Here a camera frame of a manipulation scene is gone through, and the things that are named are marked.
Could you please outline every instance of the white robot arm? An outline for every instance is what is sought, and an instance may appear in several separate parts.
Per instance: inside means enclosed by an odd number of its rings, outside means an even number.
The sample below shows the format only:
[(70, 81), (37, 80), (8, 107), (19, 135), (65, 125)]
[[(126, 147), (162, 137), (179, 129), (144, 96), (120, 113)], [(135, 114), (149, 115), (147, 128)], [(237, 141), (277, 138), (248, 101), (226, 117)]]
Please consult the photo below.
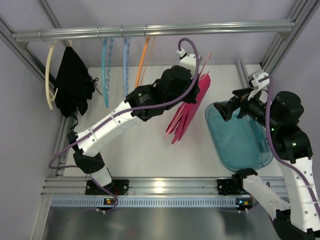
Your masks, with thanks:
[(308, 136), (297, 126), (304, 112), (301, 100), (292, 92), (282, 91), (275, 96), (271, 106), (267, 105), (260, 96), (270, 83), (269, 75), (258, 71), (251, 78), (249, 88), (234, 90), (235, 96), (227, 103), (216, 102), (214, 106), (225, 121), (230, 120), (233, 111), (240, 108), (237, 118), (248, 115), (267, 128), (267, 135), (270, 131), (269, 145), (272, 142), (270, 148), (283, 173), (290, 203), (273, 192), (251, 168), (241, 169), (232, 175), (233, 187), (253, 195), (268, 212), (280, 239), (314, 240), (320, 237), (320, 208), (312, 172), (311, 144)]
[[(112, 176), (104, 162), (100, 151), (111, 140), (130, 129), (131, 127), (146, 122), (152, 117), (162, 115), (179, 102), (196, 103), (198, 88), (198, 64), (195, 54), (187, 54), (183, 48), (178, 51), (179, 65), (175, 65), (163, 72), (160, 79), (153, 84), (138, 86), (128, 94), (120, 105), (108, 116), (97, 122), (85, 131), (68, 135), (70, 144), (74, 144), (73, 157), (76, 165), (89, 174), (100, 186), (106, 187), (113, 181)], [(173, 100), (183, 96), (192, 85), (192, 89), (180, 100)], [(157, 108), (146, 106), (164, 105)]]

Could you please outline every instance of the red fabric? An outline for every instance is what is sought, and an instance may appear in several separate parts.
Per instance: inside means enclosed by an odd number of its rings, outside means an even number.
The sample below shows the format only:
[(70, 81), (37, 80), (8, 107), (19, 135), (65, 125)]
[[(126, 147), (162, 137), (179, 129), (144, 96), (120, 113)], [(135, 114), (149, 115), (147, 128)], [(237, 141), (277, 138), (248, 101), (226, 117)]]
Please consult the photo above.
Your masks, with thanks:
[(200, 92), (196, 96), (196, 104), (193, 103), (183, 103), (178, 110), (176, 111), (172, 121), (167, 127), (167, 134), (171, 134), (174, 131), (174, 138), (172, 140), (172, 144), (174, 144), (177, 140), (180, 141), (183, 135), (185, 134), (189, 124), (194, 118), (202, 100), (204, 99), (209, 87), (210, 87), (211, 79), (208, 74), (204, 74), (200, 77), (198, 82), (198, 86), (200, 88)]

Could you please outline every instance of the teal plastic bin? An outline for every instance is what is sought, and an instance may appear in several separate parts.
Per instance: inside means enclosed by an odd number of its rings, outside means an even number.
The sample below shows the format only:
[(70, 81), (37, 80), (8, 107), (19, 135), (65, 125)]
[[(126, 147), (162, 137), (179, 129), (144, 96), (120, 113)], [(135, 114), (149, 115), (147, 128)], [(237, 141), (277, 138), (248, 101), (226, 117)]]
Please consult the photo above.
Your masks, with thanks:
[(205, 118), (222, 164), (231, 171), (267, 166), (273, 158), (264, 128), (245, 116), (237, 119), (239, 109), (225, 122), (214, 104), (205, 110)]

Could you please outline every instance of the white floor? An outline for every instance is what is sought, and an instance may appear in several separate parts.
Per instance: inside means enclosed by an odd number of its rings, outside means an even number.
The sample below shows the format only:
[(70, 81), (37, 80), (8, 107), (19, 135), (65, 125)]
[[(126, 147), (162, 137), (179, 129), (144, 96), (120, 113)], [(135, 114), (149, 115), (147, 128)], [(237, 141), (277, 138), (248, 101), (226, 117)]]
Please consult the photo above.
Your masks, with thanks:
[[(160, 78), (169, 67), (150, 66), (143, 83), (150, 84)], [(249, 73), (260, 69), (259, 65), (248, 65)], [(129, 71), (129, 92), (134, 89), (137, 67)], [(203, 99), (194, 119), (182, 140), (171, 144), (173, 137), (164, 139), (166, 128), (172, 120), (177, 107), (163, 115), (137, 125), (115, 138), (101, 150), (102, 157), (114, 177), (230, 177), (232, 172), (226, 169), (218, 157), (212, 141), (205, 110), (211, 103), (228, 100), (232, 91), (242, 88), (235, 65), (210, 65), (211, 85)], [(101, 68), (89, 69), (93, 78), (101, 79)], [(95, 93), (88, 101), (89, 108), (84, 116), (78, 116), (79, 124), (75, 132), (81, 132), (111, 112), (124, 99), (123, 68), (111, 69), (109, 109), (106, 109), (104, 98)], [(73, 165), (73, 150), (67, 157), (67, 165)], [(282, 176), (275, 160), (257, 171), (260, 176)], [(84, 176), (76, 168), (67, 168), (64, 176)]]

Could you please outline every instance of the black cloth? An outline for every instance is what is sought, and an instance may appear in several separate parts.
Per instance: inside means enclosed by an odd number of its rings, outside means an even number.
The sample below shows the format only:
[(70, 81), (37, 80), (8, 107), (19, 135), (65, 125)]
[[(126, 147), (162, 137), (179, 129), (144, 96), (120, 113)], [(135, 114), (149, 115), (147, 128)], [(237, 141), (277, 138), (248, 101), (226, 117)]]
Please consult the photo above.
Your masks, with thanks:
[(56, 77), (54, 91), (58, 88), (55, 105), (63, 116), (70, 117), (77, 109), (84, 115), (88, 109), (87, 100), (92, 99), (95, 84), (86, 65), (78, 54), (67, 46)]

